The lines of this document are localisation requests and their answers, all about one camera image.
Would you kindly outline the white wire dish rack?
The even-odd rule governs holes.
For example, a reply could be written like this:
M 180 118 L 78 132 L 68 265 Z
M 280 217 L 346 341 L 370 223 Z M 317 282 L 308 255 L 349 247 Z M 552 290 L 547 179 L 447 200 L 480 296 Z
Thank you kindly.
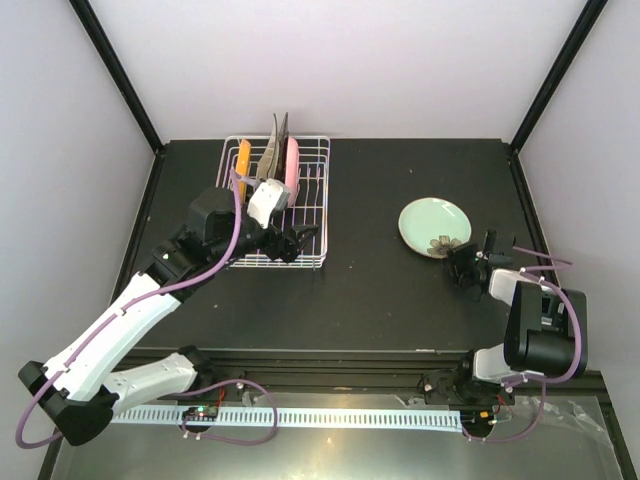
M 296 203 L 272 217 L 281 229 L 295 225 L 316 225 L 318 232 L 292 263 L 270 261 L 262 252 L 252 253 L 234 263 L 238 268 L 320 269 L 328 250 L 329 163 L 331 141 L 326 136 L 296 135 L 299 148 L 299 188 Z M 266 150 L 269 135 L 232 135 L 224 140 L 216 186 L 231 189 L 229 171 L 235 168 L 242 140 L 251 144 L 248 174 L 257 173 L 259 160 Z

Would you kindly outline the green floral plate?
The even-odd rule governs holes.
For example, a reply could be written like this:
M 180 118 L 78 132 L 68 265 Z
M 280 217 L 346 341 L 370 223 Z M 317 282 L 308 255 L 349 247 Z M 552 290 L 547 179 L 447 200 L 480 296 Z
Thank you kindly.
M 436 197 L 420 198 L 406 205 L 398 218 L 398 230 L 412 251 L 438 260 L 468 242 L 472 234 L 471 222 L 464 211 Z

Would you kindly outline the pink round plate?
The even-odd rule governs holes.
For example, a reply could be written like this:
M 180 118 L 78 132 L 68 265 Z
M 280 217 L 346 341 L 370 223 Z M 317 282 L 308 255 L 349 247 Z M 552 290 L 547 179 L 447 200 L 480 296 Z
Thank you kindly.
M 288 206 L 293 207 L 299 191 L 299 146 L 293 137 L 288 138 L 286 145 L 284 183 L 289 191 Z

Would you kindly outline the white square plate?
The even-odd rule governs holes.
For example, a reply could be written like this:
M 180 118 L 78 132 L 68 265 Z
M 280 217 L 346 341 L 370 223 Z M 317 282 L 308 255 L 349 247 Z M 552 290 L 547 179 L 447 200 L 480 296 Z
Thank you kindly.
M 272 177 L 272 162 L 274 157 L 274 150 L 276 146 L 276 134 L 279 129 L 279 124 L 276 114 L 273 114 L 273 125 L 271 135 L 269 137 L 269 141 L 267 147 L 262 154 L 258 166 L 256 178 L 260 181 L 266 181 L 267 179 L 274 179 Z

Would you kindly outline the orange dotted scalloped plate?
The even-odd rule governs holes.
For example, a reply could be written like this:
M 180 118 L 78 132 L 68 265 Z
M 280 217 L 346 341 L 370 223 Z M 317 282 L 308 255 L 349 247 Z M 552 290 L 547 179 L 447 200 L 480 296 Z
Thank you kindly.
M 247 139 L 242 139 L 239 145 L 239 151 L 235 166 L 235 171 L 240 177 L 246 177 L 249 172 L 251 155 L 251 143 Z M 238 184 L 240 201 L 245 203 L 247 185 L 244 181 L 240 180 Z

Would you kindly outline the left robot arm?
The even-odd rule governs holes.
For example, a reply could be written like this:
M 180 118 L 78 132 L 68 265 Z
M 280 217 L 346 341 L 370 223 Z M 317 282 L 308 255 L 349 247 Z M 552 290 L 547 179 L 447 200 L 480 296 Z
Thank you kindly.
M 112 305 L 69 347 L 47 362 L 27 362 L 18 377 L 56 438 L 73 446 L 98 436 L 112 419 L 167 395 L 207 397 L 223 380 L 194 346 L 124 371 L 115 368 L 156 324 L 182 306 L 225 266 L 256 251 L 291 263 L 318 233 L 317 225 L 280 229 L 271 219 L 288 203 L 287 188 L 261 184 L 248 205 L 240 186 L 211 187 L 190 205 L 185 222 L 151 253 Z

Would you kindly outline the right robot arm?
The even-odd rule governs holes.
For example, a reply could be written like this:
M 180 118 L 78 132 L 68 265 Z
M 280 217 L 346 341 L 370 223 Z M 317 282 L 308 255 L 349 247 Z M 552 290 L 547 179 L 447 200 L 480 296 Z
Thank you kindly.
M 496 240 L 497 233 L 489 230 L 482 247 L 467 242 L 446 256 L 458 288 L 476 289 L 509 307 L 503 341 L 468 352 L 457 367 L 454 388 L 469 404 L 530 380 L 564 383 L 581 376 L 588 363 L 586 294 L 544 277 L 571 263 L 529 251 L 551 264 L 514 270 L 510 256 L 494 251 Z

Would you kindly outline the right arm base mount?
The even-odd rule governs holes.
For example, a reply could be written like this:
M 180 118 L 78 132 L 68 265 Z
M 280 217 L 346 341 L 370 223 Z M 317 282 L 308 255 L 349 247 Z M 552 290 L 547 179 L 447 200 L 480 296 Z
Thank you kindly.
M 480 408 L 515 404 L 512 393 L 499 384 L 477 380 L 466 370 L 427 370 L 419 377 L 416 391 L 427 404 L 433 405 Z

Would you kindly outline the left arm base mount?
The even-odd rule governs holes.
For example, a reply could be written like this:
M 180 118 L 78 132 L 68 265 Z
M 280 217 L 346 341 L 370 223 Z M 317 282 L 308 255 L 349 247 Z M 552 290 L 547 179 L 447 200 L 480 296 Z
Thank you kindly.
M 194 380 L 194 383 L 189 387 L 188 392 L 202 390 L 221 381 L 231 379 L 245 379 L 247 377 L 248 372 L 246 370 L 240 369 L 220 369 L 200 373 Z M 197 395 L 185 396 L 185 399 L 190 401 L 204 401 L 209 403 L 222 402 L 223 400 L 236 400 L 242 397 L 245 390 L 246 387 L 243 384 L 234 382 L 216 389 L 210 389 L 206 392 L 201 392 Z

